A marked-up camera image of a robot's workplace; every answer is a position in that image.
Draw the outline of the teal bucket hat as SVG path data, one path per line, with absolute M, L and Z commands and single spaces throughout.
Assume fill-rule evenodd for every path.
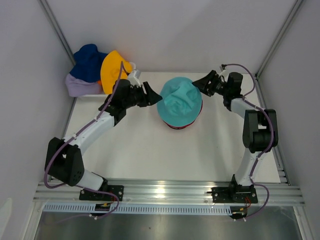
M 201 92 L 187 77 L 179 76 L 168 80 L 163 85 L 160 96 L 162 100 L 156 105 L 157 112 L 162 121 L 171 128 L 186 128 L 201 113 Z

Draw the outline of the red bucket hat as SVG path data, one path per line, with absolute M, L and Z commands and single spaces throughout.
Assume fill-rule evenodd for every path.
M 183 126 L 173 126 L 173 125 L 168 124 L 168 123 L 165 122 L 164 120 L 163 120 L 163 122 L 164 122 L 169 128 L 171 128 L 171 129 L 173 129 L 173 130 L 183 130 L 183 129 L 186 129 L 186 128 L 188 128 L 189 126 L 193 125 L 193 123 L 197 120 L 197 118 L 199 117 L 199 115 L 201 114 L 201 112 L 202 112 L 202 110 L 203 110 L 203 106 L 204 106 L 204 104 L 203 104 L 203 101 L 202 101 L 202 102 L 201 102 L 201 108 L 200 108 L 200 111 L 199 111 L 197 117 L 196 117 L 191 123 L 189 123 L 189 124 L 187 124 L 187 125 L 183 125 Z

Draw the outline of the yellow bucket hat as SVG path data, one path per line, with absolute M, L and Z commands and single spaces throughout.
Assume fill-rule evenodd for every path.
M 124 70 L 121 72 L 121 79 L 127 79 L 128 73 L 131 73 L 134 69 L 129 61 L 126 61 L 118 51 L 111 51 L 102 61 L 100 69 L 100 81 L 103 92 L 106 95 L 109 95 L 113 91 L 113 86 L 116 83 L 120 68 L 121 62 L 123 62 Z

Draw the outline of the blue bucket hat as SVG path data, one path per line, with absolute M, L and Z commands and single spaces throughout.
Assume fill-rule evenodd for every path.
M 95 44 L 86 44 L 74 53 L 75 65 L 69 74 L 87 83 L 96 83 L 101 79 L 101 67 L 107 55 L 99 52 Z

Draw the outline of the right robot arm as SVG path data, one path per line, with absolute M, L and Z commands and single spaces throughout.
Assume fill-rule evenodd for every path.
M 229 73 L 227 81 L 224 81 L 212 70 L 192 83 L 208 97 L 221 95 L 223 105 L 243 118 L 242 142 L 245 152 L 241 164 L 228 187 L 218 192 L 218 195 L 227 194 L 233 202 L 239 202 L 246 195 L 254 193 L 256 171 L 264 155 L 277 146 L 279 140 L 276 111 L 263 109 L 246 100 L 242 94 L 242 82 L 243 75 L 238 72 Z

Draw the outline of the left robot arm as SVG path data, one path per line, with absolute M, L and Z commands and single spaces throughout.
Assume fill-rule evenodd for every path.
M 162 97 L 150 87 L 148 82 L 141 86 L 132 85 L 126 79 L 117 80 L 112 94 L 99 107 L 99 113 L 80 130 L 63 139 L 54 137 L 48 143 L 44 184 L 49 189 L 55 186 L 48 183 L 48 177 L 54 177 L 62 185 L 82 187 L 90 190 L 96 200 L 107 197 L 106 180 L 85 169 L 83 154 L 106 131 L 115 127 L 127 113 L 127 109 L 153 106 Z

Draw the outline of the white plastic basket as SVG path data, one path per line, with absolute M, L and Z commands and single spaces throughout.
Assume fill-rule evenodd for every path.
M 130 65 L 132 66 L 133 70 L 138 70 L 137 66 L 134 62 L 130 62 Z M 106 97 L 107 95 L 104 93 L 100 93 L 100 94 L 86 94 L 81 96 L 81 98 L 89 98 L 89 97 Z

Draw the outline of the lavender bucket hat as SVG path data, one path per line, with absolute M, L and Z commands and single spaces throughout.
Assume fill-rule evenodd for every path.
M 65 78 L 65 85 L 69 96 L 81 97 L 85 95 L 99 95 L 102 87 L 97 82 L 86 82 L 68 74 Z

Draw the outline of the aluminium mounting rail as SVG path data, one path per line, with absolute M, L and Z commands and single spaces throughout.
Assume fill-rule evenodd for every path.
M 204 205 L 213 202 L 208 193 L 213 187 L 227 187 L 228 182 L 110 179 L 110 185 L 124 186 L 122 203 L 159 205 Z M 267 206 L 304 206 L 301 189 L 284 183 L 266 183 L 269 189 Z M 34 202 L 79 202 L 80 189 L 68 185 L 49 189 L 43 182 L 36 188 Z

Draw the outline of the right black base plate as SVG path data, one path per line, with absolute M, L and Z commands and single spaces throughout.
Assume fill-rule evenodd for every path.
M 252 204 L 258 203 L 256 189 L 251 186 L 212 187 L 210 194 L 214 203 L 245 204 L 249 200 Z

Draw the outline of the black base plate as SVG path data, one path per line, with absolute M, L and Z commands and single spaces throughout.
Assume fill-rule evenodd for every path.
M 251 186 L 212 187 L 210 194 L 214 203 L 245 204 L 249 200 L 252 204 L 258 203 L 256 189 Z
M 123 185 L 103 184 L 98 191 L 113 194 L 118 197 L 120 202 L 123 200 L 123 195 L 124 195 Z M 79 200 L 80 201 L 107 201 L 107 202 L 117 201 L 113 195 L 109 195 L 106 193 L 97 193 L 97 192 L 89 191 L 87 189 L 83 189 L 80 191 Z

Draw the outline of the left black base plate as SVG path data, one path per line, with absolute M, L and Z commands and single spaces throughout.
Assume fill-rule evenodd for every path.
M 103 184 L 98 191 L 113 194 L 118 197 L 120 202 L 123 200 L 123 195 L 124 195 L 123 185 Z M 79 200 L 80 201 L 107 201 L 107 202 L 117 201 L 113 195 L 109 195 L 106 193 L 97 193 L 97 192 L 89 191 L 87 189 L 83 189 L 80 191 Z

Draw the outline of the right aluminium frame post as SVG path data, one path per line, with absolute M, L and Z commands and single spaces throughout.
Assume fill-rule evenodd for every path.
M 257 79 L 262 75 L 263 71 L 271 61 L 273 55 L 276 53 L 278 47 L 284 40 L 287 32 L 289 31 L 290 27 L 294 23 L 295 18 L 298 16 L 305 2 L 306 2 L 305 0 L 295 0 L 293 2 L 293 6 L 290 8 L 288 14 L 286 15 L 270 47 L 268 48 L 265 56 L 263 57 L 263 60 L 259 65 L 257 72 L 255 73 L 255 76 Z

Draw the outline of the aluminium frame post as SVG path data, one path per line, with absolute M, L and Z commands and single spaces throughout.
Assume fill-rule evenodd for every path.
M 257 79 L 262 75 L 263 71 L 271 61 L 273 55 L 276 53 L 278 47 L 284 40 L 287 32 L 289 31 L 290 27 L 294 23 L 295 18 L 298 16 L 305 2 L 306 2 L 305 0 L 295 0 L 293 2 L 293 6 L 290 8 L 288 14 L 286 15 L 270 47 L 268 48 L 265 56 L 263 57 L 263 60 L 259 65 L 257 72 L 255 73 L 255 76 Z
M 46 16 L 49 24 L 51 25 L 54 33 L 58 37 L 58 40 L 66 53 L 68 59 L 70 60 L 71 64 L 74 66 L 76 64 L 76 61 L 74 59 L 74 54 L 71 50 L 71 47 L 62 31 L 62 28 L 47 0 L 38 0 L 39 5 L 41 6 L 44 15 Z

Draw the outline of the left aluminium frame post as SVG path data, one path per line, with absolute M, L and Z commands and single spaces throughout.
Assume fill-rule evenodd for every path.
M 76 61 L 74 59 L 74 54 L 71 50 L 71 47 L 62 31 L 62 28 L 47 0 L 38 0 L 39 5 L 41 6 L 44 15 L 46 16 L 49 24 L 51 25 L 54 33 L 58 37 L 58 40 L 66 53 L 68 59 L 70 60 L 71 64 L 74 66 L 76 64 Z

